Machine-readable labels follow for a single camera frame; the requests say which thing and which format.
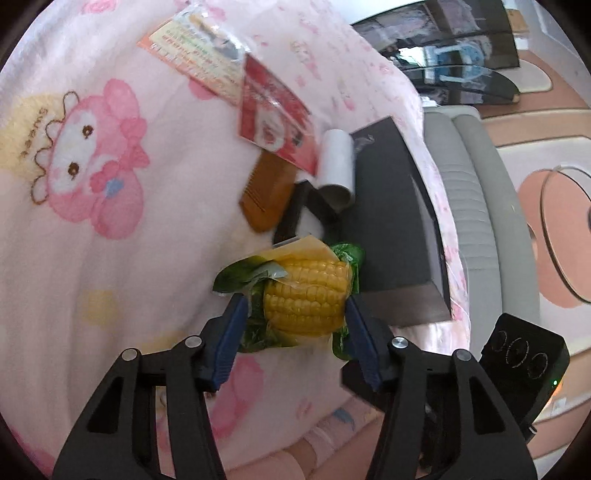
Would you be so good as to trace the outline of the green yellow corn package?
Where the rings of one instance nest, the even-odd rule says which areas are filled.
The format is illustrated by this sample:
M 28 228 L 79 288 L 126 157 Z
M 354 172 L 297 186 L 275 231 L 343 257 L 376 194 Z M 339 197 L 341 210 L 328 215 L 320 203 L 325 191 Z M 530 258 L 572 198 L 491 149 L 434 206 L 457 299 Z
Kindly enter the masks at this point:
M 365 251 L 356 244 L 329 246 L 308 235 L 226 266 L 212 290 L 242 293 L 249 300 L 242 353 L 324 339 L 331 342 L 336 358 L 348 361 L 353 347 L 346 300 L 360 292 L 363 260 Z

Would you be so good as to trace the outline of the grey padded headboard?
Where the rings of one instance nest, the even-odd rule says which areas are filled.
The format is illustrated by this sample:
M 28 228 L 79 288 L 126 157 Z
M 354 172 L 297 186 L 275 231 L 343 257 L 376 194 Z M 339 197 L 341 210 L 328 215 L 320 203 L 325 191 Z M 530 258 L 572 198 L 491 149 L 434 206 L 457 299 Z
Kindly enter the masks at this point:
M 427 109 L 425 141 L 442 175 L 458 232 L 467 276 L 470 350 L 479 354 L 501 314 L 541 322 L 527 222 L 476 109 Z

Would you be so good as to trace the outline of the black cardboard storage box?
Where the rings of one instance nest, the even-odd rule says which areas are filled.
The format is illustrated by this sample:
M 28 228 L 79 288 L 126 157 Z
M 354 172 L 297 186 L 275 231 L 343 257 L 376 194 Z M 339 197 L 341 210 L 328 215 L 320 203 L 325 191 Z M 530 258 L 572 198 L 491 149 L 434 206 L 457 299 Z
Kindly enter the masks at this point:
M 452 319 L 437 215 L 412 154 L 390 118 L 356 131 L 356 198 L 342 212 L 342 238 L 365 251 L 363 304 L 392 326 Z

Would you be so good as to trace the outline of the pink cartoon print bedspread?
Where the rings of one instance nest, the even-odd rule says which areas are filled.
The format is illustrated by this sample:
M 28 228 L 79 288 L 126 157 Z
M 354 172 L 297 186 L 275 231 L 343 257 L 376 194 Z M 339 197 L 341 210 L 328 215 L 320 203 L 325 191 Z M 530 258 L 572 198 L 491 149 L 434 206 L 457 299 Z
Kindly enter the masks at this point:
M 421 100 L 332 1 L 52 1 L 1 70 L 1 415 L 46 477 L 119 353 L 197 334 L 224 309 L 218 271 L 270 247 L 238 207 L 260 151 L 238 136 L 238 108 L 138 45 L 193 2 L 249 41 L 322 127 L 394 120 L 443 223 L 453 306 L 452 321 L 401 334 L 437 353 L 470 347 Z M 304 479 L 286 448 L 301 437 L 322 465 L 346 442 L 336 419 L 356 432 L 378 416 L 344 407 L 341 366 L 330 337 L 239 355 L 207 398 L 223 466 Z

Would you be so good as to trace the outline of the white paper roll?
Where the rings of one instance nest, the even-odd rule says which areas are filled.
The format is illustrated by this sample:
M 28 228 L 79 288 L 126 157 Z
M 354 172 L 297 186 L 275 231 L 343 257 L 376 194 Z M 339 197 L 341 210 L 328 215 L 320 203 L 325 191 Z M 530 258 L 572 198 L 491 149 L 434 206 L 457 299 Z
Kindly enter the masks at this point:
M 339 129 L 326 131 L 318 156 L 317 186 L 337 212 L 355 201 L 355 161 L 352 136 Z

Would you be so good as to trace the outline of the brown wooden comb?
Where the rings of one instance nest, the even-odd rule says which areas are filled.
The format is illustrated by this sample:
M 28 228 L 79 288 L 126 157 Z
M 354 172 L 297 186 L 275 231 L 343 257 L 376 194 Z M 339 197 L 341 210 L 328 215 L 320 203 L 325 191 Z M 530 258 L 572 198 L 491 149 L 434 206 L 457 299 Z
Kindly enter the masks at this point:
M 239 207 L 256 233 L 273 230 L 283 217 L 297 178 L 297 167 L 263 150 L 242 192 Z

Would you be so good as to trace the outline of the dark glass display cabinet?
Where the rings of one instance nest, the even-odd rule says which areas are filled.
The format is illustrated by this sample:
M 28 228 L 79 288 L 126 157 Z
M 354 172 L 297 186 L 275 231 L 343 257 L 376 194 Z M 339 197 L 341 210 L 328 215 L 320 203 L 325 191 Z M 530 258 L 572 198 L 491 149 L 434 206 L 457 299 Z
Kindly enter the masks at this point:
M 520 66 L 501 1 L 419 1 L 353 23 L 370 46 L 438 105 L 513 105 Z

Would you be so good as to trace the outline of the red snack packet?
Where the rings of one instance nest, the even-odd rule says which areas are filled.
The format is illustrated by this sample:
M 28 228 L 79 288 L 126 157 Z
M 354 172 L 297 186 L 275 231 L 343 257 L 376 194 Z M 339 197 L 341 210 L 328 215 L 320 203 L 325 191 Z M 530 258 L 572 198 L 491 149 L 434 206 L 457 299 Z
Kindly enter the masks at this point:
M 256 57 L 245 57 L 238 134 L 314 175 L 318 142 L 310 110 Z

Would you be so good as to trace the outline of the yellow orange printed card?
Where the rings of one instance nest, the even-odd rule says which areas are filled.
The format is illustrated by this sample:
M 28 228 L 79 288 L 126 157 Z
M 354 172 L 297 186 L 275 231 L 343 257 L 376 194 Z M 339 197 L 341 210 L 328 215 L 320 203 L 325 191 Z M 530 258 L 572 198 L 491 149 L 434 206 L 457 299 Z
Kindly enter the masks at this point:
M 192 1 L 138 42 L 138 46 L 236 106 L 242 99 L 249 44 L 228 28 L 224 11 Z

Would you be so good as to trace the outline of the small black picture frame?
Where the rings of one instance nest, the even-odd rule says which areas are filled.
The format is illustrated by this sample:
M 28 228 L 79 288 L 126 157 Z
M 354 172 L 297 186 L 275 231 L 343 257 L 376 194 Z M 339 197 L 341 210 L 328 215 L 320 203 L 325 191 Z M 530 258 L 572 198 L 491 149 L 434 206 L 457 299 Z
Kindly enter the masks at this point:
M 308 181 L 297 183 L 273 234 L 273 245 L 279 246 L 313 235 L 329 246 L 341 240 L 341 217 L 329 206 L 321 193 Z

